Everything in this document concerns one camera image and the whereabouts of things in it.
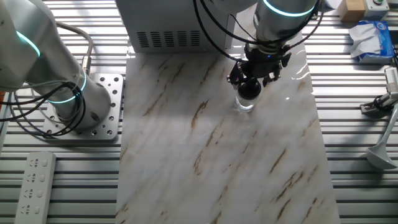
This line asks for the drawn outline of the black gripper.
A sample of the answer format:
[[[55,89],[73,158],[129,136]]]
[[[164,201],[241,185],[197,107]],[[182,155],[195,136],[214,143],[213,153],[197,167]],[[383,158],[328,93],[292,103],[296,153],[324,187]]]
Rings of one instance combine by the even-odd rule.
[[[226,77],[235,90],[240,84],[246,83],[249,77],[263,78],[262,85],[266,87],[280,77],[280,71],[285,68],[292,53],[287,47],[277,49],[269,54],[260,50],[257,45],[245,45],[244,53],[247,62],[236,62],[230,74]]]

